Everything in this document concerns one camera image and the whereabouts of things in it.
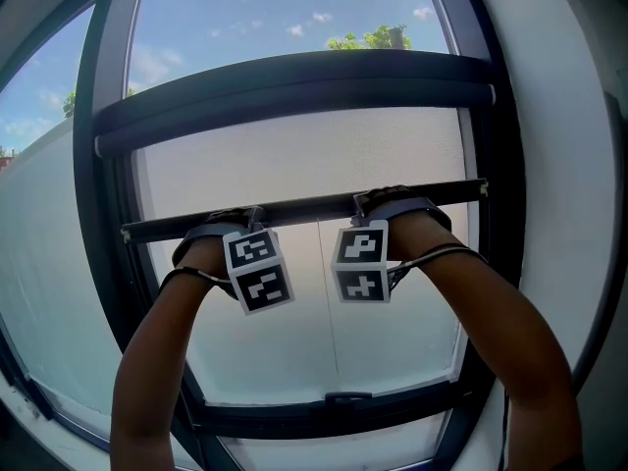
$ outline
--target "black window frame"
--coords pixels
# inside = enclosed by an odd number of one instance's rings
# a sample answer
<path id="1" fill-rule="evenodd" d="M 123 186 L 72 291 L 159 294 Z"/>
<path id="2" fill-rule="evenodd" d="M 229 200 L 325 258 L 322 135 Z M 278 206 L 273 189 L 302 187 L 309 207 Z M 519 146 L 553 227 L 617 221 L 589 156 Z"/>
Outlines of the black window frame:
<path id="1" fill-rule="evenodd" d="M 93 1 L 66 0 L 61 4 L 3 67 L 0 90 L 41 44 Z M 481 182 L 474 183 L 476 192 L 469 192 L 466 198 L 458 196 L 455 201 L 445 198 L 438 202 L 480 201 L 479 250 L 498 272 L 518 286 L 523 256 L 525 176 L 514 98 L 505 62 L 482 0 L 433 1 L 450 51 L 461 56 L 410 53 L 412 61 L 416 60 L 416 64 L 412 65 L 410 60 L 410 63 L 404 63 L 409 57 L 408 51 L 364 51 L 366 54 L 358 56 L 366 59 L 355 60 L 352 66 L 346 64 L 348 56 L 342 56 L 346 52 L 283 56 L 202 72 L 123 99 L 139 0 L 96 0 L 78 75 L 74 126 L 75 180 L 81 231 L 90 269 L 108 322 L 122 351 L 150 308 L 157 290 L 146 246 L 132 237 L 133 232 L 141 233 L 146 228 L 155 227 L 155 224 L 159 226 L 160 222 L 141 223 L 130 151 L 195 131 L 283 115 L 400 106 L 401 99 L 402 105 L 407 106 L 409 92 L 413 96 L 410 103 L 413 106 L 469 108 L 468 119 L 463 121 L 460 117 L 463 145 L 470 144 L 475 148 L 477 176 L 474 178 L 488 181 L 490 198 L 485 197 L 486 183 Z M 321 61 L 321 54 L 336 56 L 328 65 L 331 71 L 326 73 L 325 78 L 320 74 L 322 66 L 319 63 L 318 70 L 312 70 L 318 72 L 318 76 L 307 79 L 310 87 L 313 84 L 322 87 L 319 90 L 295 86 L 295 78 L 291 78 L 283 84 L 267 82 L 249 85 L 249 90 L 257 90 L 257 97 L 251 98 L 242 93 L 247 79 L 251 79 L 247 68 L 253 71 L 260 65 L 280 68 L 287 62 L 305 62 L 314 66 Z M 391 57 L 395 57 L 394 62 L 391 62 Z M 397 64 L 397 58 L 402 58 L 399 64 L 406 68 L 416 68 L 421 62 L 442 66 L 428 75 L 423 65 L 423 72 L 415 78 L 411 78 L 407 71 L 397 69 L 397 74 L 390 80 L 390 69 L 394 69 L 391 65 Z M 359 70 L 364 71 L 366 67 L 371 71 L 388 67 L 388 80 L 384 80 L 384 70 L 378 74 L 379 77 L 360 74 Z M 348 74 L 339 76 L 339 71 L 346 68 Z M 353 79 L 360 75 L 358 93 Z M 235 94 L 236 98 L 239 96 L 242 103 L 257 103 L 257 112 L 251 115 L 235 107 L 226 115 L 225 107 L 228 105 L 223 105 L 220 111 L 202 115 L 207 109 L 208 99 L 227 94 L 226 91 L 216 90 L 220 81 L 229 79 L 233 84 L 233 79 L 238 79 L 238 76 L 240 87 L 236 90 L 239 92 L 229 94 Z M 326 88 L 325 83 L 340 84 L 345 97 L 330 100 L 331 90 Z M 268 89 L 275 89 L 276 93 L 283 90 L 287 99 L 300 92 L 307 99 L 305 103 L 287 104 L 282 110 L 274 110 L 272 105 L 261 102 Z M 166 103 L 168 99 L 177 101 Z M 168 112 L 168 116 L 160 118 L 155 109 L 157 107 Z M 320 208 L 325 209 L 333 202 L 330 198 L 326 200 L 319 204 Z M 295 206 L 289 204 L 284 211 L 292 211 L 290 208 Z M 165 230 L 160 233 L 160 238 L 181 236 L 183 225 L 197 223 L 200 214 L 196 218 L 190 217 L 169 219 L 166 225 L 161 221 L 161 228 Z M 125 231 L 126 237 L 121 235 L 121 231 Z M 80 425 L 54 410 L 41 389 L 21 373 L 4 339 L 0 340 L 0 359 L 5 377 L 16 383 L 46 417 L 55 418 L 78 436 L 108 450 L 108 442 L 86 434 L 88 432 Z M 449 469 L 473 431 L 493 382 L 493 374 L 469 344 L 460 379 L 455 385 L 442 386 L 442 389 L 429 386 L 417 392 L 378 396 L 375 401 L 356 400 L 342 407 L 320 401 L 289 407 L 221 408 L 202 405 L 200 387 L 186 367 L 173 434 L 202 466 L 237 469 L 215 435 L 260 439 L 289 439 L 294 435 L 319 438 L 388 427 L 453 408 L 437 454 L 431 461 L 421 463 L 421 469 L 426 466 L 430 469 Z M 384 403 L 389 403 L 388 408 L 382 406 Z M 396 408 L 394 413 L 390 411 L 392 406 Z M 355 411 L 367 414 L 371 425 L 363 424 L 367 420 L 366 415 L 363 419 L 356 418 Z M 318 419 L 315 424 L 311 424 L 312 412 Z M 282 429 L 286 424 L 293 425 L 290 431 Z"/>

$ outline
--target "black and white cube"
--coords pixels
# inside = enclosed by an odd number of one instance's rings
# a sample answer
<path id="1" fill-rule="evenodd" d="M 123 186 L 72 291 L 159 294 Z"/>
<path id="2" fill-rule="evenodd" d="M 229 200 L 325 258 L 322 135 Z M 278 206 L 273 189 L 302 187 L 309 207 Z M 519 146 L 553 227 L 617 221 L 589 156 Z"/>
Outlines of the black and white cube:
<path id="1" fill-rule="evenodd" d="M 223 236 L 229 279 L 245 314 L 294 301 L 277 234 L 265 229 Z"/>
<path id="2" fill-rule="evenodd" d="M 341 302 L 388 303 L 391 301 L 386 258 L 389 223 L 339 231 L 332 273 Z"/>

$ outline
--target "person's left arm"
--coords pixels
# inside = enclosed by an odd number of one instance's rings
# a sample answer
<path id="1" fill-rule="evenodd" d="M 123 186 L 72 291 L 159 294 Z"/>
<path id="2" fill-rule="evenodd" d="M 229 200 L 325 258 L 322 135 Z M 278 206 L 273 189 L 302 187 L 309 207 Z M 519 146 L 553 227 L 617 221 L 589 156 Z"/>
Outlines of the person's left arm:
<path id="1" fill-rule="evenodd" d="M 180 266 L 224 277 L 220 238 L 195 242 Z M 111 423 L 111 469 L 175 469 L 170 426 L 181 388 L 192 325 L 211 285 L 179 274 L 163 289 L 122 358 Z"/>

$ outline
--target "person's right arm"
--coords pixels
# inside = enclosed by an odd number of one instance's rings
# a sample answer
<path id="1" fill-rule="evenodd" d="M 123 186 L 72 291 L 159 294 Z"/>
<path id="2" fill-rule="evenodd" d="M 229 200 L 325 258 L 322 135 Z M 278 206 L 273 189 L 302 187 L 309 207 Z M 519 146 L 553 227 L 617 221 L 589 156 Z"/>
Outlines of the person's right arm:
<path id="1" fill-rule="evenodd" d="M 392 219 L 390 232 L 391 251 L 403 261 L 457 242 L 424 212 Z M 579 455 L 580 419 L 569 365 L 534 305 L 482 260 L 466 253 L 445 255 L 422 270 L 510 396 L 508 469 L 550 470 Z"/>

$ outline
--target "black square pattern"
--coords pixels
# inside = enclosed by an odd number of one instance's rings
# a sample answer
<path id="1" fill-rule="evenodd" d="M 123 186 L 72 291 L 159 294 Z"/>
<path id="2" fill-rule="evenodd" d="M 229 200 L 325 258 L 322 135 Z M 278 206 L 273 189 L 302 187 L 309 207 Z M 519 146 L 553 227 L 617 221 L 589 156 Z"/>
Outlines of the black square pattern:
<path id="1" fill-rule="evenodd" d="M 337 274 L 343 300 L 384 301 L 381 272 L 338 271 Z"/>
<path id="2" fill-rule="evenodd" d="M 290 299 L 286 277 L 281 265 L 243 274 L 236 279 L 249 311 L 262 309 Z"/>
<path id="3" fill-rule="evenodd" d="M 382 260 L 384 231 L 344 231 L 340 237 L 338 263 L 368 263 Z"/>
<path id="4" fill-rule="evenodd" d="M 234 269 L 271 258 L 277 254 L 268 231 L 261 231 L 230 241 L 229 252 Z"/>

